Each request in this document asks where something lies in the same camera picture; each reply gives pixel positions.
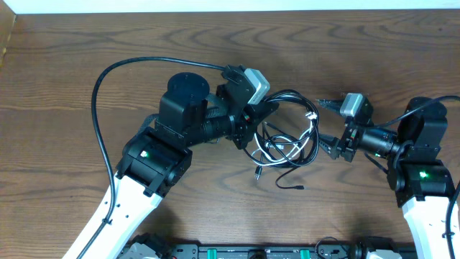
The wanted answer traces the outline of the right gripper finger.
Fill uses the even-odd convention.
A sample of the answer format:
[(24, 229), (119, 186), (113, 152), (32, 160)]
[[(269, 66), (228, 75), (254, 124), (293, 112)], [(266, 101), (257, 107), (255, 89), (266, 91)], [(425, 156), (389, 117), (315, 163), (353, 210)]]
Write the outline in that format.
[(343, 99), (339, 99), (339, 100), (317, 99), (317, 102), (322, 108), (340, 115), (341, 106), (344, 100)]
[(341, 154), (340, 139), (331, 135), (320, 134), (320, 148), (331, 158), (337, 159)]

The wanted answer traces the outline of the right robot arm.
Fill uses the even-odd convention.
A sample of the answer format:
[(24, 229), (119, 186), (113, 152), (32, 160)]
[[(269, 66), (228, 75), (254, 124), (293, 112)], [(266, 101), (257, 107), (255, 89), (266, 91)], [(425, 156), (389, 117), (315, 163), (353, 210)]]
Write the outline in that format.
[(372, 121), (373, 107), (362, 94), (319, 100), (345, 119), (341, 137), (321, 134), (319, 145), (332, 158), (352, 162), (361, 150), (386, 175), (410, 228), (418, 258), (459, 257), (459, 185), (438, 154), (448, 127), (444, 101), (458, 96), (412, 98), (401, 116), (384, 124)]

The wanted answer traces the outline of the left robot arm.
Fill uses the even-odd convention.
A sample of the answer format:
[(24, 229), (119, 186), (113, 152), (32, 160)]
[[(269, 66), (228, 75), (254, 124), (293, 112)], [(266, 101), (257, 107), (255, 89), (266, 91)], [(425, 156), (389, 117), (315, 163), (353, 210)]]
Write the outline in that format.
[(277, 108), (263, 98), (270, 83), (259, 70), (228, 65), (212, 94), (196, 73), (170, 78), (159, 113), (125, 145), (109, 188), (66, 258), (115, 258), (129, 238), (189, 169), (190, 147), (226, 137), (238, 149)]

